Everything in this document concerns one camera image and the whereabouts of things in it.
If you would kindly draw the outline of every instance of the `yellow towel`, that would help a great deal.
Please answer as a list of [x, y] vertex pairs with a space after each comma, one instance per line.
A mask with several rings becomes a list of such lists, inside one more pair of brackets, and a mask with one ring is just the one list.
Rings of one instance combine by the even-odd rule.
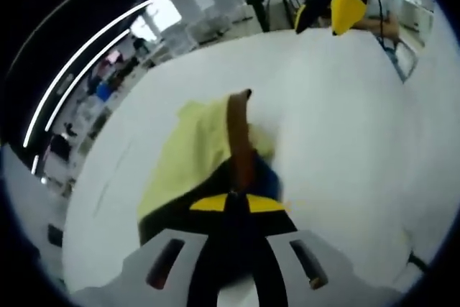
[[[210, 104], [190, 101], [179, 110], [179, 125], [163, 146], [137, 208], [138, 221], [200, 185], [230, 158], [226, 124], [229, 97]], [[272, 141], [253, 125], [249, 125], [249, 140], [259, 155], [272, 155]]]

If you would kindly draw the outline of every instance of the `desk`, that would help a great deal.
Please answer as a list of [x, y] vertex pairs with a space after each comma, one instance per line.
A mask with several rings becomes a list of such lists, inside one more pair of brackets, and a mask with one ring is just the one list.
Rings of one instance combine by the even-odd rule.
[[404, 269], [409, 249], [395, 193], [410, 138], [395, 69], [367, 32], [280, 31], [163, 63], [123, 100], [70, 200], [63, 240], [70, 292], [109, 282], [138, 248], [136, 208], [180, 107], [244, 88], [254, 91], [249, 121], [275, 139], [273, 166], [297, 227], [342, 251], [370, 284], [390, 285]]

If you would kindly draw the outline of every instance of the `person's arm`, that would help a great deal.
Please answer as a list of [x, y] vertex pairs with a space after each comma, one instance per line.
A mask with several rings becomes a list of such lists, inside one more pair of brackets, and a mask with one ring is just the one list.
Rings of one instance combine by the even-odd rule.
[[360, 30], [368, 30], [372, 34], [377, 36], [380, 36], [382, 34], [383, 37], [391, 39], [393, 41], [399, 40], [399, 24], [397, 22], [396, 16], [392, 13], [390, 13], [388, 20], [382, 23], [382, 27], [380, 26], [380, 19], [364, 18], [361, 21], [357, 22], [353, 26], [353, 28]]

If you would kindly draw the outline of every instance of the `window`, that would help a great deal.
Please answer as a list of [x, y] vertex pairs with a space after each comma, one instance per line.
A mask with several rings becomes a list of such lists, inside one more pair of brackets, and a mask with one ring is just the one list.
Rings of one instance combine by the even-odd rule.
[[161, 32], [182, 19], [171, 0], [154, 0], [147, 6], [147, 13]]
[[145, 23], [142, 16], [136, 18], [130, 29], [134, 36], [141, 37], [147, 41], [153, 42], [157, 39], [153, 31], [149, 28], [147, 23]]

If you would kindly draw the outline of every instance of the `ceiling light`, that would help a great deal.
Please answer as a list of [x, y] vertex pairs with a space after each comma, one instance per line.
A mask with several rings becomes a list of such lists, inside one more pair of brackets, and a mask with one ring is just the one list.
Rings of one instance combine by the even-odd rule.
[[32, 163], [32, 174], [35, 175], [35, 173], [37, 172], [37, 165], [38, 165], [38, 155], [35, 155], [34, 157], [34, 162]]
[[38, 116], [40, 115], [40, 112], [45, 105], [46, 100], [48, 97], [50, 97], [50, 94], [52, 93], [52, 90], [56, 87], [56, 85], [59, 83], [59, 80], [62, 78], [64, 73], [67, 71], [67, 69], [72, 65], [75, 60], [83, 53], [94, 41], [96, 41], [104, 32], [112, 28], [115, 24], [121, 22], [123, 19], [127, 18], [129, 15], [135, 13], [136, 11], [142, 9], [143, 7], [146, 7], [149, 4], [152, 4], [153, 0], [147, 0], [144, 1], [143, 3], [133, 7], [129, 11], [125, 12], [124, 14], [121, 14], [117, 18], [115, 18], [113, 21], [108, 23], [104, 28], [99, 30], [91, 39], [89, 39], [83, 46], [80, 47], [79, 50], [75, 52], [74, 55], [69, 59], [69, 61], [63, 66], [63, 68], [60, 69], [59, 73], [56, 75], [56, 77], [52, 80], [50, 86], [46, 90], [45, 94], [43, 95], [42, 99], [38, 103], [37, 109], [35, 109], [35, 113], [32, 117], [32, 120], [30, 121], [29, 128], [27, 128], [27, 132], [24, 138], [24, 142], [22, 143], [23, 147], [27, 147], [29, 144], [30, 136], [32, 135], [32, 130], [34, 129], [35, 123], [37, 122]]
[[57, 103], [57, 106], [54, 111], [52, 111], [52, 114], [50, 116], [50, 119], [46, 123], [45, 131], [49, 131], [51, 128], [52, 123], [55, 120], [55, 117], [58, 115], [59, 110], [65, 103], [66, 98], [70, 95], [72, 90], [77, 86], [78, 82], [80, 79], [85, 75], [85, 73], [88, 72], [88, 70], [93, 66], [95, 63], [98, 62], [99, 59], [108, 51], [110, 50], [119, 40], [121, 40], [123, 37], [127, 36], [129, 34], [129, 29], [126, 29], [124, 32], [122, 32], [120, 35], [115, 37], [110, 43], [105, 46], [98, 54], [96, 54], [93, 59], [90, 60], [88, 64], [82, 69], [82, 71], [75, 77], [75, 79], [72, 81], [72, 83], [69, 85], [68, 89], [65, 91], [63, 94], [63, 97], [59, 100]]

